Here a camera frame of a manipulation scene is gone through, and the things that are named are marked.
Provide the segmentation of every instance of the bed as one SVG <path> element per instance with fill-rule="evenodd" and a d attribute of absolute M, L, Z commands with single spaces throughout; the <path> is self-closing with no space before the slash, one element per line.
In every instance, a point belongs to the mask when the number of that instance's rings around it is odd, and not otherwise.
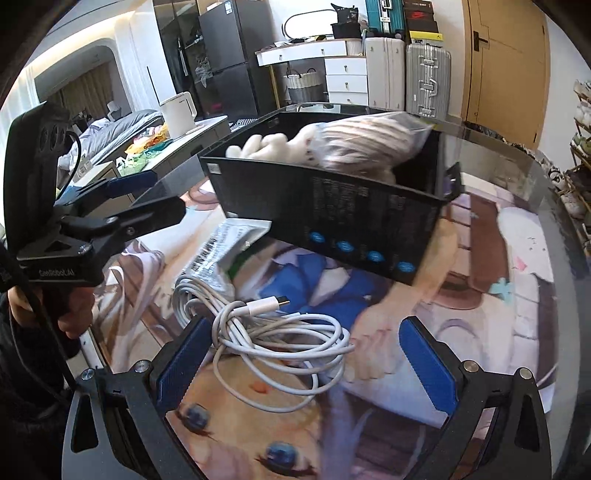
<path fill-rule="evenodd" d="M 82 160 L 73 180 L 80 180 L 95 165 L 124 157 L 125 150 L 139 133 L 163 123 L 164 117 L 159 111 L 140 110 L 110 123 L 92 136 L 82 137 Z M 68 173 L 76 165 L 77 155 L 78 146 L 74 143 L 70 151 L 60 157 L 58 184 L 65 182 Z"/>

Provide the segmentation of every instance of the white plush toy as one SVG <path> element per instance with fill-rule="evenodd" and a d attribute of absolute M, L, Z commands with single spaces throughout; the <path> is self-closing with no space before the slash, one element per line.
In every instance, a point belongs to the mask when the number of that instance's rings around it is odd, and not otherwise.
<path fill-rule="evenodd" d="M 317 124 L 306 125 L 293 140 L 287 141 L 284 134 L 261 137 L 251 136 L 243 148 L 231 145 L 226 150 L 226 158 L 248 158 L 296 164 L 312 164 L 314 156 L 309 150 L 310 141 L 318 130 Z"/>

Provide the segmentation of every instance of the black refrigerator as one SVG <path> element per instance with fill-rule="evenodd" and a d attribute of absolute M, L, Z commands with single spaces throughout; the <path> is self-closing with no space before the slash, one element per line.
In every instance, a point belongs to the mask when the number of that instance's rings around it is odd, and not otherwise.
<path fill-rule="evenodd" d="M 228 0 L 199 18 L 213 83 L 233 122 L 276 109 L 271 77 L 255 52 L 273 45 L 271 11 L 263 0 Z"/>

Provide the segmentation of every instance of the curtain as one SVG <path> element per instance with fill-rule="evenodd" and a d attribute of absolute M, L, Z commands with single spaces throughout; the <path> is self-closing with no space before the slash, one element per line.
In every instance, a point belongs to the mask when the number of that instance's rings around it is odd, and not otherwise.
<path fill-rule="evenodd" d="M 17 77 L 6 101 L 0 108 L 0 185 L 4 185 L 4 156 L 8 131 L 12 121 L 20 114 L 39 105 L 35 80 L 29 66 Z M 4 225 L 4 196 L 0 196 L 0 223 Z"/>
<path fill-rule="evenodd" d="M 51 95 L 48 100 L 67 108 L 70 116 L 86 110 L 94 119 L 106 117 L 109 112 L 107 103 L 113 100 L 109 64 L 104 63 L 89 70 Z"/>

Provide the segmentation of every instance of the glass cabinet door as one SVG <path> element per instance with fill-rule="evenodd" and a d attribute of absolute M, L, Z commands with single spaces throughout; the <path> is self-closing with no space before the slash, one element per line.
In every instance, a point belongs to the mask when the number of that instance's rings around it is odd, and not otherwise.
<path fill-rule="evenodd" d="M 195 0 L 173 0 L 174 13 L 180 29 L 180 38 L 186 54 L 187 69 L 193 79 L 194 89 L 199 97 L 204 116 L 221 115 L 222 103 L 205 50 L 199 8 Z"/>
<path fill-rule="evenodd" d="M 203 112 L 203 107 L 195 88 L 194 74 L 187 58 L 185 42 L 181 34 L 179 21 L 176 17 L 175 8 L 173 8 L 170 0 L 154 0 L 154 13 L 174 88 L 177 93 L 191 93 L 195 107 L 197 108 L 197 117 L 203 118 L 207 114 Z"/>

